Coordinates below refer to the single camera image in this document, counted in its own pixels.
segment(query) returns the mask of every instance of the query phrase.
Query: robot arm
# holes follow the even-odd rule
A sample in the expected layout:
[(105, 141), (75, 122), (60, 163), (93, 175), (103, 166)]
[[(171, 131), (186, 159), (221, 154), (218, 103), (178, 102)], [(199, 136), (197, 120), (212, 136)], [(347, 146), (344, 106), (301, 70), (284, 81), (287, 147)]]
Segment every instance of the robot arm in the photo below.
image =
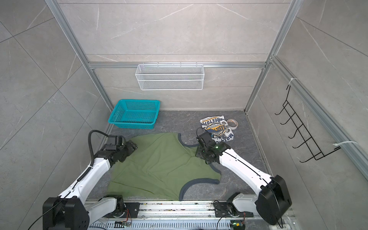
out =
[(228, 144), (216, 143), (210, 133), (204, 132), (197, 137), (200, 147), (196, 156), (207, 163), (217, 162), (229, 168), (244, 180), (255, 192), (252, 199), (236, 193), (227, 201), (229, 213), (236, 215), (247, 212), (258, 214), (269, 224), (275, 225), (291, 206), (291, 199), (282, 177), (264, 173), (241, 158)]
[(110, 167), (118, 160), (123, 162), (137, 149), (137, 146), (131, 141), (126, 142), (123, 136), (109, 136), (96, 130), (92, 130), (90, 134), (92, 132), (107, 136), (107, 144), (93, 155), (89, 141), (91, 157), (93, 157), (91, 165), (58, 197), (50, 197), (44, 202), (43, 229), (87, 229), (89, 223), (97, 221), (106, 214), (111, 213), (117, 217), (123, 215), (125, 206), (122, 196), (104, 197), (87, 207), (84, 207), (84, 203)]
[[(96, 155), (91, 153), (94, 158), (93, 164), (58, 197), (50, 197), (45, 201), (43, 229), (55, 226), (57, 229), (87, 229), (89, 223), (106, 214), (111, 213), (116, 217), (123, 215), (125, 207), (121, 196), (104, 197), (97, 203), (84, 207), (87, 196), (105, 172), (118, 160), (123, 162), (137, 149), (130, 141), (124, 140), (123, 143), (123, 138), (108, 136), (104, 149), (98, 151)], [(217, 162), (229, 168), (255, 192), (255, 196), (251, 199), (241, 193), (234, 194), (230, 200), (229, 213), (258, 212), (269, 224), (276, 224), (291, 206), (285, 181), (280, 176), (271, 177), (252, 166), (226, 143), (216, 143), (207, 132), (198, 136), (197, 140), (200, 144), (197, 148), (197, 157), (207, 163)]]

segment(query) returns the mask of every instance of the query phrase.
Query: green shirt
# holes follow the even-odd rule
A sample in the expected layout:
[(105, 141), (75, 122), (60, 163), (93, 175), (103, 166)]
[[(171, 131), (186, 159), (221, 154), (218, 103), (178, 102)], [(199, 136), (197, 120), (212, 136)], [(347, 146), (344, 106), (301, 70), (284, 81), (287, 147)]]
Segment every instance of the green shirt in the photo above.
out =
[(193, 184), (220, 182), (221, 174), (196, 157), (197, 147), (182, 143), (178, 133), (146, 134), (131, 140), (138, 149), (113, 166), (109, 195), (181, 201)]

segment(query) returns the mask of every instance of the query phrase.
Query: black wire rack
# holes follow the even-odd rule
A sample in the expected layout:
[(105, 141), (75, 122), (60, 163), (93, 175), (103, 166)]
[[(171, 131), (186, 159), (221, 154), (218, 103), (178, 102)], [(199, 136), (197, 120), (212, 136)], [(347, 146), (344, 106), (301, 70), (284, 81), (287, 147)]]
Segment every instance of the black wire rack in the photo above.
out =
[[(300, 161), (301, 163), (305, 163), (305, 162), (307, 162), (307, 161), (309, 161), (309, 160), (311, 160), (311, 159), (315, 159), (315, 160), (319, 160), (319, 159), (321, 159), (321, 158), (323, 158), (323, 157), (326, 157), (326, 156), (328, 156), (328, 155), (330, 155), (330, 154), (332, 154), (333, 152), (335, 152), (335, 151), (337, 151), (337, 150), (339, 150), (339, 149), (341, 149), (341, 147), (340, 146), (338, 146), (338, 147), (336, 147), (336, 148), (334, 148), (333, 149), (333, 151), (331, 151), (331, 152), (329, 152), (329, 153), (327, 153), (327, 154), (324, 154), (323, 152), (322, 152), (322, 150), (320, 149), (320, 147), (317, 145), (317, 143), (316, 143), (316, 141), (314, 140), (314, 138), (312, 137), (312, 135), (311, 135), (311, 133), (308, 131), (308, 129), (307, 129), (307, 127), (304, 125), (304, 123), (303, 123), (303, 121), (299, 118), (299, 116), (298, 116), (298, 114), (295, 112), (295, 110), (293, 109), (293, 107), (291, 106), (291, 104), (288, 102), (288, 100), (287, 100), (287, 98), (289, 97), (289, 92), (290, 92), (290, 85), (288, 85), (287, 87), (286, 87), (286, 90), (288, 90), (288, 92), (287, 92), (287, 96), (286, 96), (286, 100), (285, 100), (285, 102), (282, 104), (282, 106), (283, 106), (283, 108), (282, 108), (282, 110), (279, 112), (279, 113), (275, 113), (275, 115), (280, 115), (281, 114), (281, 112), (282, 111), (286, 111), (286, 113), (287, 113), (287, 115), (289, 116), (289, 119), (285, 122), (285, 123), (280, 123), (281, 125), (285, 125), (286, 123), (288, 123), (290, 120), (293, 122), (293, 124), (295, 125), (295, 127), (296, 127), (296, 130), (295, 130), (295, 133), (294, 133), (294, 135), (292, 136), (292, 137), (289, 137), (290, 139), (293, 139), (294, 137), (295, 137), (295, 135), (297, 134), (297, 132), (299, 132), (299, 134), (300, 134), (300, 136), (303, 138), (303, 143), (301, 143), (299, 146), (297, 146), (297, 147), (294, 147), (293, 146), (293, 148), (294, 149), (297, 149), (297, 148), (299, 148), (300, 146), (302, 146), (303, 144), (305, 144), (307, 147), (308, 147), (308, 149), (309, 149), (309, 151), (311, 152), (311, 154), (312, 154), (312, 157), (311, 158), (309, 158), (309, 159), (307, 159), (307, 160), (305, 160), (305, 161)], [(290, 106), (290, 108), (292, 109), (292, 112), (291, 113), (289, 113), (288, 111), (287, 111), (287, 109), (286, 109), (286, 106), (287, 105), (289, 105)], [(301, 123), (301, 125), (296, 125), (296, 121), (297, 120), (293, 120), (293, 117), (294, 117), (294, 119), (298, 119), (299, 121), (300, 121), (300, 123)], [(308, 132), (308, 135), (309, 135), (309, 137), (308, 138), (306, 138), (305, 136), (303, 136), (302, 135), (302, 133), (301, 133), (301, 131), (300, 131), (300, 129), (301, 128), (305, 128), (305, 130)], [(311, 148), (310, 148), (310, 146), (309, 146), (309, 144), (308, 144), (308, 142), (307, 141), (309, 141), (309, 140), (312, 140), (313, 142), (314, 142), (314, 144), (317, 146), (317, 148), (318, 148), (318, 153), (317, 154), (313, 154), (313, 151), (311, 150)]]

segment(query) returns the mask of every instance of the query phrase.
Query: black cable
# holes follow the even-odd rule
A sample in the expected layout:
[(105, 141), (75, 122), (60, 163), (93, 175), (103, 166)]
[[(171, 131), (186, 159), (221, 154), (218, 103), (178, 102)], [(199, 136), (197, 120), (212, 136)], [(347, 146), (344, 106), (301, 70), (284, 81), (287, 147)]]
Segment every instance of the black cable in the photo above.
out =
[(220, 222), (220, 220), (221, 220), (222, 218), (224, 218), (225, 216), (232, 215), (232, 214), (234, 214), (234, 213), (229, 213), (229, 214), (223, 215), (223, 216), (219, 219), (219, 221), (217, 221), (217, 224), (216, 224), (216, 230), (217, 230), (217, 228), (218, 228), (218, 226), (219, 226), (219, 222)]
[(107, 230), (107, 229), (106, 229), (106, 228), (104, 228), (104, 227), (96, 227), (96, 228)]
[[(71, 193), (71, 191), (75, 188), (75, 186), (77, 185), (77, 183), (78, 183), (78, 181), (74, 184), (74, 186), (72, 187), (72, 189), (70, 190), (70, 192), (66, 195), (66, 196), (64, 196), (64, 198), (65, 197), (67, 197), (70, 193)], [(37, 222), (37, 220), (39, 220), (41, 217), (43, 217), (46, 213), (48, 213), (49, 211), (51, 211), (53, 208), (55, 208), (58, 204), (60, 204), (61, 203), (61, 201), (62, 200), (60, 200), (57, 204), (55, 204), (54, 206), (52, 206), (49, 210), (47, 210), (44, 214), (42, 214), (40, 217), (38, 217), (32, 224), (31, 224), (31, 226), (28, 228), (28, 230), (30, 230), (31, 228), (32, 228), (32, 226)]]
[(91, 143), (91, 135), (94, 132), (101, 133), (102, 135), (105, 135), (106, 137), (109, 136), (106, 133), (101, 132), (99, 130), (92, 130), (91, 132), (89, 132), (89, 134), (88, 134), (88, 147), (89, 147), (89, 153), (91, 154), (91, 164), (90, 164), (91, 167), (93, 166), (93, 163), (95, 162), (95, 156), (93, 155), (93, 149), (92, 149), (92, 143)]
[(271, 189), (271, 188), (270, 188), (270, 190), (271, 190), (271, 192), (273, 193), (273, 197), (275, 197), (275, 200), (276, 200), (277, 206), (278, 206), (278, 208), (279, 208), (279, 214), (280, 214), (280, 219), (281, 219), (281, 225), (280, 225), (280, 223), (279, 223), (279, 220), (277, 220), (277, 223), (279, 224), (279, 227), (282, 229), (282, 228), (283, 228), (283, 226), (284, 226), (284, 224), (282, 223), (282, 215), (281, 215), (281, 210), (280, 210), (279, 202), (277, 201), (277, 198), (276, 198), (276, 195), (275, 195), (275, 193), (274, 193), (273, 189)]
[[(197, 138), (198, 138), (198, 129), (195, 131), (195, 134), (197, 135)], [(217, 149), (216, 147), (213, 147), (213, 146), (211, 146), (211, 145), (208, 145), (208, 144), (206, 144), (206, 143), (204, 143), (204, 142), (203, 142), (203, 144), (204, 144), (204, 145), (206, 145), (206, 146), (210, 146), (210, 147), (212, 147), (212, 148), (214, 148), (214, 149)]]
[(122, 136), (122, 137), (124, 138), (124, 145), (126, 145), (127, 144), (127, 140), (125, 139), (124, 136)]
[[(224, 151), (225, 153), (227, 153), (229, 156), (233, 157), (234, 159), (236, 159), (236, 157), (234, 157), (233, 155), (231, 155), (230, 153), (226, 152), (226, 150)], [(259, 176), (266, 184), (267, 181), (265, 179), (263, 179), (256, 171), (254, 171), (251, 167), (249, 167), (248, 165), (246, 165), (244, 162), (242, 162), (241, 160), (239, 160), (240, 163), (242, 163), (243, 165), (245, 165), (246, 167), (248, 167), (250, 170), (252, 170), (255, 174), (257, 174), (257, 176)]]

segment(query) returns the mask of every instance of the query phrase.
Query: blue basket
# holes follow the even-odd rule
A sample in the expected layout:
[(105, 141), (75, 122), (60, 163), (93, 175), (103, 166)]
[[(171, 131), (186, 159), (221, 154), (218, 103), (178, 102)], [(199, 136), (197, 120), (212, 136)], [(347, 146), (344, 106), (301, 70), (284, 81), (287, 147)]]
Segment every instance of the blue basket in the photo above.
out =
[(119, 128), (153, 129), (159, 114), (158, 100), (120, 100), (110, 115), (109, 123)]

